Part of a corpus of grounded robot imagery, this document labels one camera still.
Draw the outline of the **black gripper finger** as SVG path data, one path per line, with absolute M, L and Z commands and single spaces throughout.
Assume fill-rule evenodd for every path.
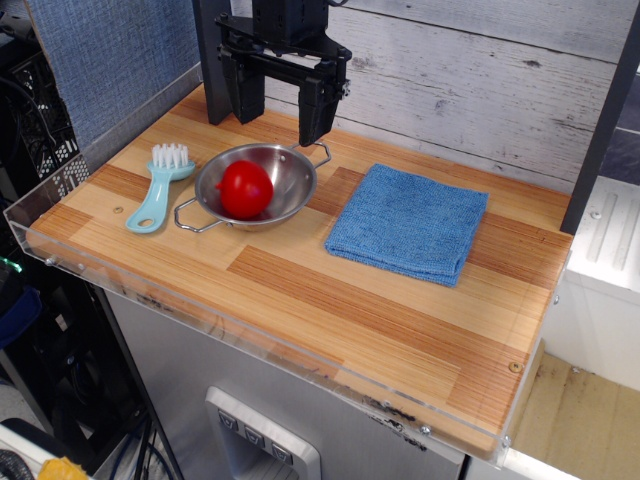
M 339 102 L 349 94 L 345 75 L 305 75 L 299 80 L 299 144 L 309 146 L 331 131 Z
M 234 115 L 241 124 L 255 120 L 265 109 L 265 75 L 254 65 L 254 56 L 222 47 L 219 59 Z

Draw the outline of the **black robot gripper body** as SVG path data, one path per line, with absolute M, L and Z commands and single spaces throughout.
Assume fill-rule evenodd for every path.
M 298 84 L 305 75 L 345 75 L 351 52 L 330 39 L 329 11 L 343 1 L 253 1 L 250 17 L 221 14 L 218 48 L 251 54 L 265 75 Z

